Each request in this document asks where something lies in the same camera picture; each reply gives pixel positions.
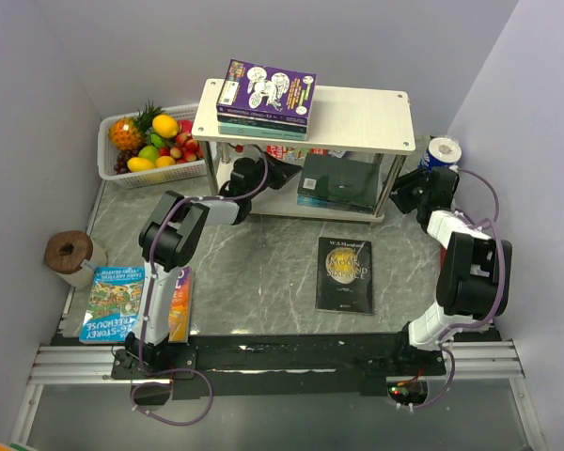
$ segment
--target purple book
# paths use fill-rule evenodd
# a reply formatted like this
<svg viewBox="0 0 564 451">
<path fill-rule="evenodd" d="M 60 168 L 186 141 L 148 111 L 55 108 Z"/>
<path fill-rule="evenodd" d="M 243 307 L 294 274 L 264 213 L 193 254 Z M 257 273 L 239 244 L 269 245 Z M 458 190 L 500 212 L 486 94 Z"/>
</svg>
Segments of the purple book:
<svg viewBox="0 0 564 451">
<path fill-rule="evenodd" d="M 316 74 L 232 59 L 217 102 L 219 113 L 307 125 Z"/>
</svg>

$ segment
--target white wall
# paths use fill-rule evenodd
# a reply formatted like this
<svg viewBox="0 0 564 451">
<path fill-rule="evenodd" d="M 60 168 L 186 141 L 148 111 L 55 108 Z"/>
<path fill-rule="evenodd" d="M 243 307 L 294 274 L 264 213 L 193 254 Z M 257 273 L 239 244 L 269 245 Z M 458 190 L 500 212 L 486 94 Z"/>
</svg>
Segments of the white wall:
<svg viewBox="0 0 564 451">
<path fill-rule="evenodd" d="M 517 0 L 37 0 L 104 116 L 198 101 L 230 58 L 404 89 L 446 132 Z"/>
<path fill-rule="evenodd" d="M 551 449 L 564 451 L 564 0 L 521 0 L 450 133 L 501 197 L 514 254 L 498 321 L 523 361 Z M 468 184 L 462 204 L 491 204 Z"/>
<path fill-rule="evenodd" d="M 0 0 L 0 441 L 67 286 L 42 264 L 57 231 L 85 227 L 100 118 L 31 0 Z"/>
</svg>

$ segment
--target gray floor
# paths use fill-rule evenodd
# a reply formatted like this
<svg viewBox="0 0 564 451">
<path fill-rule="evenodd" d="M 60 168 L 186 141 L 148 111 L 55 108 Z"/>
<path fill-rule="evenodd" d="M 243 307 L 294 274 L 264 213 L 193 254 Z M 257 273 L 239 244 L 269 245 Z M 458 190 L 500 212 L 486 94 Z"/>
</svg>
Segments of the gray floor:
<svg viewBox="0 0 564 451">
<path fill-rule="evenodd" d="M 416 167 L 428 141 L 403 174 Z M 372 158 L 358 154 L 353 157 Z M 392 157 L 383 161 L 390 165 Z M 133 190 L 107 183 L 92 238 L 110 266 L 140 266 L 137 237 L 166 190 L 206 194 L 206 178 Z M 422 232 L 415 214 L 389 203 L 382 224 L 324 222 L 250 216 L 241 225 L 207 227 L 195 257 L 191 334 L 313 334 L 395 332 L 432 303 L 439 272 L 439 244 Z M 374 316 L 315 310 L 318 237 L 372 241 Z M 77 290 L 64 336 L 78 336 L 89 288 Z"/>
<path fill-rule="evenodd" d="M 352 394 L 217 397 L 187 428 L 132 412 L 129 393 L 125 385 L 46 386 L 27 443 L 41 451 L 520 451 L 526 443 L 509 381 L 456 381 L 413 415 L 385 398 Z M 159 413 L 189 420 L 204 406 L 205 399 L 170 401 Z"/>
</svg>

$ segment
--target golden moon illustration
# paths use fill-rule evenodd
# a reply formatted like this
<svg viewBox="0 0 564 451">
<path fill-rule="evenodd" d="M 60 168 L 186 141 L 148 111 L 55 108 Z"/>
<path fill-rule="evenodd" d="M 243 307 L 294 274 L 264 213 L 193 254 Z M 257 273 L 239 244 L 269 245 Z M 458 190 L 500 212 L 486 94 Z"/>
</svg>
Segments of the golden moon illustration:
<svg viewBox="0 0 564 451">
<path fill-rule="evenodd" d="M 357 255 L 349 247 L 338 247 L 326 257 L 328 274 L 340 284 L 350 284 L 355 280 L 355 260 Z"/>
</svg>

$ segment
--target fruit basket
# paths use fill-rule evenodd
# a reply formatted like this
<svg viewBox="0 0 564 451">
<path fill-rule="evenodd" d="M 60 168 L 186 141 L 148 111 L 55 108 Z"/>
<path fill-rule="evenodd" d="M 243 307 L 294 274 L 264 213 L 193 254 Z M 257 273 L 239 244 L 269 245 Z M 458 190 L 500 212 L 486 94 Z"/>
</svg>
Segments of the fruit basket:
<svg viewBox="0 0 564 451">
<path fill-rule="evenodd" d="M 193 120 L 198 105 L 182 105 L 163 108 L 164 113 L 176 120 Z M 117 163 L 119 150 L 109 139 L 109 128 L 122 117 L 137 117 L 137 113 L 111 116 L 101 122 L 98 131 L 98 172 L 101 179 L 110 180 L 123 188 L 137 188 L 140 186 L 154 185 L 166 181 L 189 179 L 190 177 L 204 176 L 206 173 L 205 162 L 200 160 L 192 163 L 174 164 L 172 166 L 150 169 L 129 174 L 117 174 L 114 166 Z M 211 143 L 211 155 L 215 159 L 216 144 Z"/>
</svg>

